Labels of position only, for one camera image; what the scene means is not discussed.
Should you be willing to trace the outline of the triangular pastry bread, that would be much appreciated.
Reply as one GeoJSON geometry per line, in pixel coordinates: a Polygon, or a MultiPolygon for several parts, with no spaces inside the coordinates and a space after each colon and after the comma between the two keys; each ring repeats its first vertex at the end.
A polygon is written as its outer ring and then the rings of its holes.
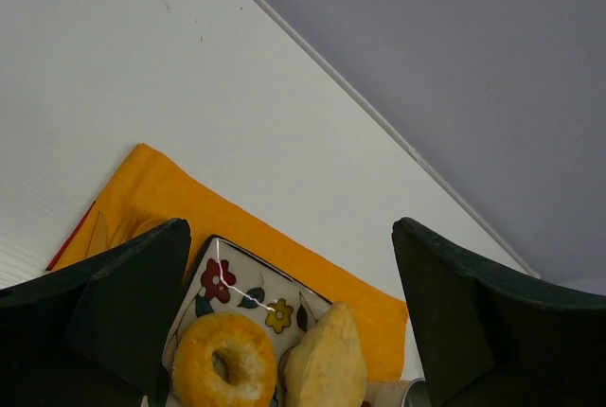
{"type": "Polygon", "coordinates": [[[349,305],[335,302],[289,354],[284,369],[287,406],[360,406],[365,357],[349,305]]]}

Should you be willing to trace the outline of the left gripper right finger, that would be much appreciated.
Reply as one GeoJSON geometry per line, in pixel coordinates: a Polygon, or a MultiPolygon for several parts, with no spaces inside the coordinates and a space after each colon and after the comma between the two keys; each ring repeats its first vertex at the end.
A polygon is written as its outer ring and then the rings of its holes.
{"type": "Polygon", "coordinates": [[[436,406],[601,406],[605,299],[522,274],[404,218],[392,230],[436,406]]]}

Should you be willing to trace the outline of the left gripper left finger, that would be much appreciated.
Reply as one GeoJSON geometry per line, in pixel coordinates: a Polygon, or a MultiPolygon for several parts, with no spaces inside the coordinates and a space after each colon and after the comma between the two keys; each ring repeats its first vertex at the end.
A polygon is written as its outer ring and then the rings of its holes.
{"type": "Polygon", "coordinates": [[[1,291],[4,406],[138,406],[156,390],[191,243],[171,219],[1,291]]]}

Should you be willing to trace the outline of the golden bagel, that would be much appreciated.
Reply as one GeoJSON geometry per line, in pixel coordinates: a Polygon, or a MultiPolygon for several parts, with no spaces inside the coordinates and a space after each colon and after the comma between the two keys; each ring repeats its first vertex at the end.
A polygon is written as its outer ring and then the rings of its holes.
{"type": "Polygon", "coordinates": [[[184,406],[268,406],[277,363],[268,334],[233,312],[202,316],[177,346],[172,381],[184,406]]]}

